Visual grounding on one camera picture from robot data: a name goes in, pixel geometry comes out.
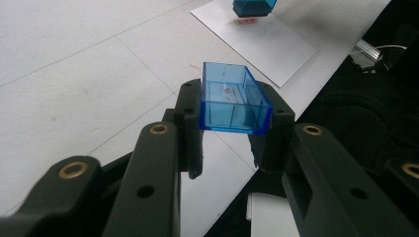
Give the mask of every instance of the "white surface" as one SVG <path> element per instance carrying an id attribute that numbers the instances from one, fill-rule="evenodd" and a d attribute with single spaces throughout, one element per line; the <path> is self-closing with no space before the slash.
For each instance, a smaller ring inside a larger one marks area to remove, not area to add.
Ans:
<path id="1" fill-rule="evenodd" d="M 1 0 L 1 215 L 13 213 L 59 160 L 90 154 L 104 165 L 129 153 L 142 127 L 173 107 L 179 85 L 201 75 L 204 61 L 248 65 L 190 14 L 209 1 Z M 373 11 L 355 15 L 379 12 L 382 1 L 374 2 Z M 327 5 L 285 0 L 278 6 L 283 12 L 274 13 L 281 21 L 316 54 L 323 50 L 323 36 L 316 31 L 334 26 L 326 21 L 332 14 Z M 313 8 L 325 17 L 316 19 Z M 354 21 L 364 29 L 372 20 Z M 324 55 L 313 55 L 309 68 L 293 77 L 300 81 L 280 91 L 297 113 L 316 93 L 301 88 L 320 87 L 332 71 L 322 67 L 337 67 L 346 53 L 338 41 L 346 35 L 334 31 L 337 42 L 324 45 Z M 348 31 L 353 40 L 361 35 Z M 319 59 L 336 48 L 340 55 L 327 63 Z M 183 181 L 182 236 L 203 236 L 250 179 L 255 168 L 246 141 L 245 135 L 206 133 L 204 173 L 197 181 Z"/>
<path id="2" fill-rule="evenodd" d="M 277 86 L 282 87 L 314 54 L 313 47 L 274 15 L 237 25 L 231 9 L 231 1 L 215 0 L 191 13 Z"/>
<path id="3" fill-rule="evenodd" d="M 298 237 L 293 212 L 286 198 L 253 193 L 248 196 L 246 217 L 252 237 Z"/>
<path id="4" fill-rule="evenodd" d="M 389 0 L 284 0 L 277 3 L 272 14 L 316 50 L 284 86 L 276 88 L 295 111 L 297 118 L 388 2 Z M 210 12 L 213 9 L 212 4 L 214 2 L 194 10 L 194 14 L 195 11 L 199 11 L 200 14 Z M 209 27 L 214 32 L 223 27 L 223 22 L 217 22 L 216 19 L 212 23 L 213 25 Z M 255 65 L 252 59 L 246 58 Z M 266 75 L 263 68 L 258 67 L 258 69 Z"/>

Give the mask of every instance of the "red mark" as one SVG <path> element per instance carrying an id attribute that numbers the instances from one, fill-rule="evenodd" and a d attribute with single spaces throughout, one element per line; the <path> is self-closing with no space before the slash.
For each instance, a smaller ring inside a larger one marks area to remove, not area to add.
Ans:
<path id="1" fill-rule="evenodd" d="M 234 23 L 236 25 L 251 25 L 251 24 L 256 24 L 258 23 L 258 19 L 257 18 L 239 18 L 234 20 Z"/>

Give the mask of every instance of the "blue object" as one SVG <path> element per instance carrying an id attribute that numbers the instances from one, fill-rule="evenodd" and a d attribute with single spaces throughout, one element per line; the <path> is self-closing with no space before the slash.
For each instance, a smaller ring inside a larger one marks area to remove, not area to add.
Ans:
<path id="1" fill-rule="evenodd" d="M 234 0 L 233 10 L 239 18 L 266 17 L 276 3 L 277 0 Z"/>
<path id="2" fill-rule="evenodd" d="M 272 110 L 246 66 L 204 62 L 201 129 L 266 134 Z"/>

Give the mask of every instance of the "white table surface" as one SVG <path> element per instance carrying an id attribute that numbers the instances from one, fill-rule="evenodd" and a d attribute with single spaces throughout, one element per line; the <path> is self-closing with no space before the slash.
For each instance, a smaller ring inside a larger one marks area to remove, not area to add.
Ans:
<path id="1" fill-rule="evenodd" d="M 59 160 L 129 153 L 204 61 L 246 64 L 270 83 L 190 14 L 209 1 L 0 0 L 0 214 Z M 279 90 L 297 116 L 388 1 L 343 2 L 285 0 L 274 12 L 316 49 Z M 245 135 L 206 132 L 204 150 L 204 173 L 182 176 L 182 236 L 203 236 L 256 171 Z"/>

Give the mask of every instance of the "white paper sheet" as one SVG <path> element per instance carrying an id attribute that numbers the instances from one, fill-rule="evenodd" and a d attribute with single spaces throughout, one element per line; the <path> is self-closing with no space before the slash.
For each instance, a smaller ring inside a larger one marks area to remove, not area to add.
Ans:
<path id="1" fill-rule="evenodd" d="M 258 18 L 255 24 L 236 24 L 234 20 L 238 18 L 231 4 L 232 1 L 215 0 L 191 13 L 282 87 L 315 49 L 272 14 Z"/>
<path id="2" fill-rule="evenodd" d="M 246 217 L 252 221 L 252 237 L 299 236 L 293 212 L 286 198 L 250 194 Z"/>

